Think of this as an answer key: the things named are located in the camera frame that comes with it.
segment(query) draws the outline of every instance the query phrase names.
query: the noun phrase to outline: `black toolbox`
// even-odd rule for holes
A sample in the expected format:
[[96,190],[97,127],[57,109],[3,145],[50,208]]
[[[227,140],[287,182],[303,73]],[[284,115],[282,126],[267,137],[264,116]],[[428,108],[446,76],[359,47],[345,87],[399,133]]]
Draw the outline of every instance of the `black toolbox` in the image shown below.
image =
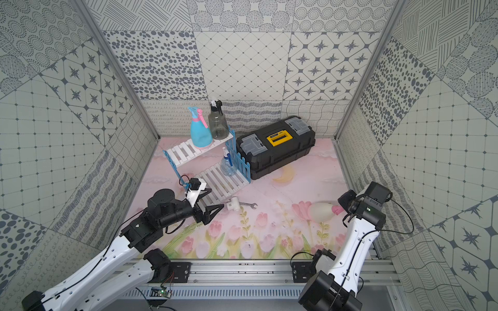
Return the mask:
[[307,155],[314,145],[315,132],[298,116],[237,138],[237,151],[250,163],[253,180]]

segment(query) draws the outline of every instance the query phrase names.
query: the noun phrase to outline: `white plastic shelf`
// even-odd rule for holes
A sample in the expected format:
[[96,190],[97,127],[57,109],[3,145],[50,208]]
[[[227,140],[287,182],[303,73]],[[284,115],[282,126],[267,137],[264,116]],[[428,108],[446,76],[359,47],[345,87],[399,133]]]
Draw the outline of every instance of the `white plastic shelf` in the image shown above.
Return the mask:
[[210,194],[199,200],[201,207],[224,203],[240,188],[249,184],[244,175],[238,170],[233,176],[223,175],[220,164],[213,165],[196,177],[204,179],[207,187],[213,190]]
[[209,151],[213,149],[216,146],[221,145],[225,141],[232,139],[233,135],[232,133],[229,133],[228,137],[222,140],[214,140],[213,144],[207,148],[207,149],[197,149],[194,144],[192,143],[192,139],[189,139],[185,142],[182,142],[181,144],[174,146],[166,152],[169,154],[171,157],[171,160],[175,163],[176,167],[179,167],[188,161],[197,158],[201,154],[205,153],[206,151]]

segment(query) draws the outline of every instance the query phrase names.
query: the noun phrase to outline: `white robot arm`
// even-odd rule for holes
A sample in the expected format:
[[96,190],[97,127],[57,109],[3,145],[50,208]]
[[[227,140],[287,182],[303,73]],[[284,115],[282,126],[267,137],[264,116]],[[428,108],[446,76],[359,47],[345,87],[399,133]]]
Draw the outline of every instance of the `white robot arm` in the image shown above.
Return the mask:
[[348,233],[340,253],[319,250],[313,256],[310,270],[315,273],[299,296],[299,303],[308,311],[360,311],[362,303],[356,299],[358,278],[370,245],[385,224],[380,209],[389,201],[392,192],[375,182],[357,196],[349,190],[339,198],[348,213]]
[[[136,286],[162,282],[171,275],[169,258],[159,249],[123,273],[106,279],[121,265],[144,252],[162,236],[162,229],[190,216],[208,224],[224,205],[201,209],[197,202],[211,190],[202,179],[191,179],[186,199],[174,199],[169,189],[159,190],[147,202],[142,214],[126,226],[106,250],[90,260],[66,280],[42,292],[34,291],[22,300],[25,311],[100,311]],[[308,311],[359,311],[362,304],[355,298],[358,275],[370,245],[385,223],[380,212],[392,193],[372,182],[366,192],[357,196],[352,190],[339,198],[348,212],[346,242],[337,258],[327,250],[313,257],[316,274],[306,284],[299,303]]]
[[34,291],[22,300],[25,311],[98,311],[119,295],[151,280],[161,282],[171,275],[169,258],[159,249],[125,272],[103,283],[117,268],[144,252],[163,236],[163,229],[192,216],[206,225],[223,204],[199,207],[198,200],[211,192],[203,179],[192,178],[186,198],[175,199],[170,189],[157,191],[140,216],[132,220],[111,244],[70,277],[45,291]]

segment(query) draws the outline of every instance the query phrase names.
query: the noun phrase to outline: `black cable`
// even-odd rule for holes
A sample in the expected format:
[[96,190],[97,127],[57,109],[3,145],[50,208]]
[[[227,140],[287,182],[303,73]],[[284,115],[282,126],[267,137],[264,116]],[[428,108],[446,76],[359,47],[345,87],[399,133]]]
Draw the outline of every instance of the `black cable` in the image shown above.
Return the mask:
[[176,227],[173,231],[171,231],[171,232],[168,232],[168,227],[166,227],[166,230],[165,230],[164,232],[165,232],[166,234],[172,234],[172,233],[174,233],[176,230],[180,229],[180,227],[183,225],[183,223],[184,223],[184,222],[185,222],[185,220],[182,220],[182,223],[181,223],[178,227]]
[[147,304],[149,306],[150,311],[152,311],[152,306],[150,305],[149,300],[147,300],[147,297],[142,293],[141,290],[138,289],[138,287],[135,287],[135,289],[142,294],[143,298],[145,299],[145,301],[147,302]]
[[190,178],[189,178],[187,175],[185,175],[185,174],[184,174],[184,175],[180,176],[180,179],[178,180],[178,183],[179,183],[179,184],[180,184],[180,186],[182,186],[182,187],[183,187],[183,185],[182,185],[182,183],[181,183],[180,181],[183,181],[183,179],[182,179],[182,177],[183,177],[183,176],[187,177],[187,178],[188,178],[188,182],[187,182],[187,183],[188,183],[188,184],[190,183]]
[[310,254],[310,253],[308,253],[308,252],[297,252],[297,253],[295,253],[294,255],[292,255],[292,257],[290,258],[290,267],[291,267],[291,268],[293,268],[293,267],[292,267],[292,259],[294,259],[294,257],[296,257],[296,256],[297,256],[297,255],[299,255],[299,254],[308,254],[308,255],[310,255],[311,257],[313,257],[313,255],[311,255],[311,254]]
[[358,278],[362,280],[362,286],[360,287],[360,289],[358,290],[356,295],[358,295],[360,293],[360,291],[363,289],[363,285],[365,285],[365,281],[363,280],[363,278],[362,277],[358,277]]
[[[115,236],[116,236],[116,234],[118,233],[118,231],[119,231],[119,229],[121,228],[121,226],[122,226],[123,224],[125,224],[127,221],[129,221],[130,219],[132,219],[133,217],[137,216],[137,215],[138,215],[139,213],[141,213],[141,212],[143,212],[143,211],[142,211],[142,210],[141,210],[141,211],[139,211],[138,213],[136,213],[135,215],[131,216],[131,217],[130,217],[130,218],[128,218],[127,220],[123,221],[123,223],[122,223],[122,224],[120,224],[120,225],[118,226],[118,228],[116,229],[116,232],[114,232],[114,235],[112,236],[112,240],[111,240],[111,242],[109,243],[109,246],[107,247],[107,249],[106,249],[106,251],[105,251],[104,255],[102,256],[103,258],[105,258],[105,257],[106,257],[106,254],[107,254],[107,252],[109,251],[109,249],[111,248],[111,245],[112,245],[112,243],[113,243],[113,241],[114,241],[114,237],[115,237]],[[100,259],[99,259],[99,261],[95,264],[95,266],[94,266],[94,267],[93,267],[93,268],[92,268],[92,269],[91,269],[91,270],[90,270],[90,271],[89,271],[89,272],[88,272],[88,273],[87,273],[84,277],[82,277],[79,281],[77,281],[76,283],[74,283],[74,284],[73,284],[73,285],[71,285],[70,287],[68,287],[68,288],[66,288],[66,289],[63,289],[63,290],[61,290],[60,292],[58,292],[58,293],[54,294],[54,296],[50,297],[49,299],[45,300],[44,302],[41,302],[41,303],[40,303],[39,305],[37,305],[36,307],[32,307],[30,310],[35,310],[35,309],[36,309],[37,307],[39,307],[40,305],[42,305],[42,304],[46,303],[47,301],[51,300],[51,299],[52,299],[52,298],[54,298],[54,297],[57,297],[57,296],[58,296],[58,295],[60,295],[61,293],[65,292],[66,290],[68,290],[68,289],[72,288],[73,286],[75,286],[76,284],[78,284],[79,282],[81,282],[82,280],[84,280],[87,276],[89,276],[89,275],[90,275],[90,273],[92,273],[92,272],[95,270],[95,268],[98,266],[98,264],[100,264],[100,262],[101,262],[101,261],[102,261],[102,258],[100,258]]]
[[[149,309],[152,311],[152,305],[150,304],[149,300],[147,299],[147,297],[142,293],[142,291],[140,289],[138,289],[138,287],[135,287],[135,289],[142,294],[143,298],[145,299],[145,301],[147,302],[147,304],[149,305]],[[167,307],[167,306],[157,306],[157,308],[166,308],[166,309],[170,309],[170,310],[173,310],[173,311],[176,311],[175,308],[172,308],[172,307]]]
[[408,216],[408,219],[410,219],[410,222],[411,222],[411,231],[410,232],[399,232],[399,231],[394,231],[394,230],[387,230],[387,229],[380,229],[380,230],[372,230],[370,232],[367,232],[365,233],[361,239],[360,239],[360,242],[358,243],[358,245],[356,246],[356,249],[355,249],[355,252],[353,253],[353,257],[351,258],[351,262],[349,263],[349,267],[348,269],[346,270],[346,274],[344,275],[344,279],[341,283],[341,287],[339,287],[339,290],[337,291],[337,294],[336,296],[334,297],[334,300],[332,301],[332,304],[330,305],[330,308],[329,308],[329,311],[332,309],[332,306],[334,305],[334,302],[336,301],[336,298],[337,296],[339,295],[339,292],[341,291],[342,289],[342,286],[344,285],[344,282],[346,281],[346,277],[349,273],[349,269],[351,269],[351,266],[353,264],[353,260],[356,256],[356,252],[358,251],[358,248],[360,247],[360,245],[362,244],[361,240],[363,240],[363,238],[365,238],[365,236],[367,236],[368,234],[372,233],[372,232],[381,232],[381,231],[384,231],[384,232],[394,232],[394,233],[399,233],[399,234],[412,234],[415,230],[415,226],[413,225],[413,221],[411,220],[411,217],[410,217],[410,214],[408,214],[408,212],[401,206],[399,205],[398,202],[396,202],[395,200],[393,200],[392,198],[390,199],[390,201],[393,201],[394,203],[396,203],[402,210],[403,212],[405,212],[405,214]]

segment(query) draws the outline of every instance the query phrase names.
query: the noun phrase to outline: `wrench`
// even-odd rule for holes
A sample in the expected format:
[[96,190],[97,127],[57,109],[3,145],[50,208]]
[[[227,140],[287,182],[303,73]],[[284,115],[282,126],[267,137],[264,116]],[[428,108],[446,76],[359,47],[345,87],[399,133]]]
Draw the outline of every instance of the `wrench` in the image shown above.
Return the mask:
[[240,204],[240,205],[247,206],[247,207],[250,207],[250,208],[252,208],[252,209],[256,209],[256,206],[257,206],[257,204],[256,204],[256,203],[249,204],[249,203],[239,202],[239,204]]

